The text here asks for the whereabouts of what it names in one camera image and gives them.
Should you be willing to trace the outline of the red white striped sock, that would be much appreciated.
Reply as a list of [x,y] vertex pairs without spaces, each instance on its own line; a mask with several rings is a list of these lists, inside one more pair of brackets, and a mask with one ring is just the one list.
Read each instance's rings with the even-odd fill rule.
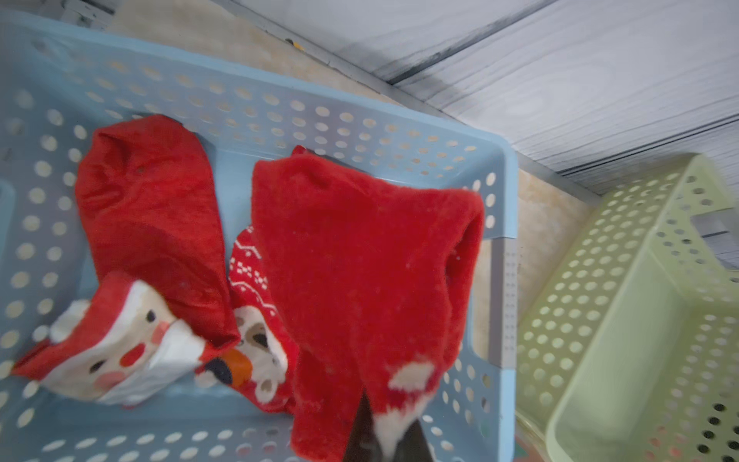
[[244,229],[234,242],[228,284],[241,340],[196,370],[194,381],[202,388],[226,385],[264,412],[292,414],[298,347],[269,292],[253,226]]

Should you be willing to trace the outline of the red fluffy sock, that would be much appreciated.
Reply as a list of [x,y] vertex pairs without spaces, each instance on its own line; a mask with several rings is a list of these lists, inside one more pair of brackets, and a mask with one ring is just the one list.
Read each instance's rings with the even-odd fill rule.
[[251,221],[298,349],[294,452],[431,460],[421,417],[462,345],[480,196],[395,186],[297,147],[254,167]]

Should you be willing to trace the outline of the red santa sock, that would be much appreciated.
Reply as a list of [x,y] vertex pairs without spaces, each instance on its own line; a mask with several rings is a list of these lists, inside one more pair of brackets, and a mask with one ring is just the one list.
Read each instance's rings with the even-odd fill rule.
[[98,288],[13,375],[133,407],[236,344],[214,175],[192,132],[164,115],[98,129],[75,197]]

